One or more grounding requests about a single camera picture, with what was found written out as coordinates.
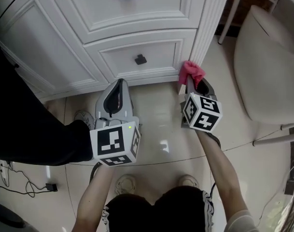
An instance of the white cabinet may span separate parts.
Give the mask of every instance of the white cabinet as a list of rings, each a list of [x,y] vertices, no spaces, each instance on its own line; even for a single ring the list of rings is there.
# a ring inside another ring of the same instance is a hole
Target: white cabinet
[[[46,96],[108,83],[69,29],[50,0],[16,0],[0,20],[3,51]]]
[[[154,29],[198,28],[205,0],[55,0],[83,43]]]
[[[84,45],[109,82],[178,75],[189,59],[195,29],[146,31]],[[139,62],[139,55],[144,62]]]

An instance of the black drawer knob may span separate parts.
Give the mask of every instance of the black drawer knob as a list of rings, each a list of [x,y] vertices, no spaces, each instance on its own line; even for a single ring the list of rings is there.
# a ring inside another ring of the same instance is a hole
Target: black drawer knob
[[[135,59],[135,62],[138,65],[145,64],[147,62],[147,59],[142,54],[139,54],[139,55],[137,55],[137,58]]]

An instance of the white trim molding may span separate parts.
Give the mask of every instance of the white trim molding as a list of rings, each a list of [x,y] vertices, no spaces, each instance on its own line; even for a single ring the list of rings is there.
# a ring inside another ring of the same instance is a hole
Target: white trim molding
[[[190,60],[201,65],[219,24],[226,0],[205,0]]]

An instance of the black shorts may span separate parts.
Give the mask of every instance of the black shorts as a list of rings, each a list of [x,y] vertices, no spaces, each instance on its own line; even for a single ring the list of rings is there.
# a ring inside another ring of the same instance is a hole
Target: black shorts
[[[205,191],[176,187],[154,205],[143,197],[121,194],[103,209],[108,232],[211,231],[213,203]]]

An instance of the person's arm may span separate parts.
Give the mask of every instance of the person's arm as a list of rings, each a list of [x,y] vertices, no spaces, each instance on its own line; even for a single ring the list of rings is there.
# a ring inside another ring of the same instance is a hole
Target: person's arm
[[[80,199],[72,232],[95,232],[102,216],[114,168],[101,165]]]
[[[197,131],[198,138],[205,151],[215,184],[223,202],[226,221],[242,210],[248,210],[240,190],[236,171],[218,144],[205,132]]]

